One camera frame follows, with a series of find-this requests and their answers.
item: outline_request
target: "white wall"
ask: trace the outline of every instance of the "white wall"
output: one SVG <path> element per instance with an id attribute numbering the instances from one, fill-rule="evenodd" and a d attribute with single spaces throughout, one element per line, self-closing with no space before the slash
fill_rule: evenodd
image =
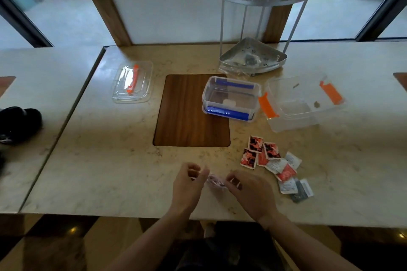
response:
<path id="1" fill-rule="evenodd" d="M 215 42 L 220 37 L 221 0 L 114 0 L 135 44 Z M 226 3 L 224 41 L 240 38 L 244 6 Z M 249 7 L 245 33 L 254 37 L 261 8 Z M 266 8 L 262 31 L 270 9 Z"/>

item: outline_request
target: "left hand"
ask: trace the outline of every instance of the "left hand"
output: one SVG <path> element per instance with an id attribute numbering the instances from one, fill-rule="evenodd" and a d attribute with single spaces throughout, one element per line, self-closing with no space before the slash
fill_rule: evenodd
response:
<path id="1" fill-rule="evenodd" d="M 208 175 L 207 168 L 201 171 L 201 167 L 195 163 L 182 163 L 174 181 L 173 200 L 169 213 L 189 218 L 198 204 Z"/>

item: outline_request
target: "hand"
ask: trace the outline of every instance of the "hand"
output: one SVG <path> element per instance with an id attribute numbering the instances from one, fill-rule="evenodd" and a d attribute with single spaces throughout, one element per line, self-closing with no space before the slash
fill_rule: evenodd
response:
<path id="1" fill-rule="evenodd" d="M 188 219 L 192 211 L 195 210 L 201 197 L 203 185 L 209 175 L 209 169 L 207 168 L 200 171 L 201 167 L 195 163 L 182 163 L 174 181 L 170 213 L 185 216 Z"/>
<path id="2" fill-rule="evenodd" d="M 227 175 L 225 186 L 263 228 L 266 229 L 279 214 L 272 186 L 263 178 L 245 171 L 233 171 Z"/>

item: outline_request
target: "clear plastic container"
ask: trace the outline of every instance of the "clear plastic container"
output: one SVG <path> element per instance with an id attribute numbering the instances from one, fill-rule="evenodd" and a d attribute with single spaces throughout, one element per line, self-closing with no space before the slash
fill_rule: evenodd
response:
<path id="1" fill-rule="evenodd" d="M 265 94 L 259 98 L 274 132 L 297 129 L 326 120 L 346 101 L 321 72 L 268 79 Z"/>
<path id="2" fill-rule="evenodd" d="M 129 61 L 121 64 L 115 80 L 112 99 L 116 103 L 142 103 L 151 94 L 151 61 Z"/>
<path id="3" fill-rule="evenodd" d="M 260 108 L 258 83 L 212 76 L 203 91 L 202 110 L 206 114 L 250 122 Z"/>

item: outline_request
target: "table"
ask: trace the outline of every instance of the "table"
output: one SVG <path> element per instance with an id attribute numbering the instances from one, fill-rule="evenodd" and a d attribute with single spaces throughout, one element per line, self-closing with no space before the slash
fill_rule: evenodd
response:
<path id="1" fill-rule="evenodd" d="M 280 212 L 301 224 L 407 226 L 407 93 L 393 77 L 407 72 L 406 42 L 292 43 L 282 69 L 258 75 L 289 77 L 322 70 L 347 99 L 333 119 L 273 133 L 263 113 L 252 123 L 230 120 L 229 147 L 156 147 L 152 144 L 168 74 L 216 73 L 218 45 L 110 47 L 38 178 L 23 212 L 161 217 L 183 161 L 208 165 L 219 176 L 239 165 L 249 135 L 261 135 L 303 162 L 315 196 L 294 204 L 262 167 L 254 174 L 273 186 Z M 115 104 L 120 63 L 152 60 L 148 102 Z M 250 220 L 229 192 L 204 187 L 195 219 Z"/>
<path id="2" fill-rule="evenodd" d="M 0 108 L 20 106 L 42 113 L 43 129 L 18 146 L 1 145 L 0 213 L 17 213 L 57 142 L 102 47 L 25 48 L 0 51 L 1 76 L 15 80 Z"/>

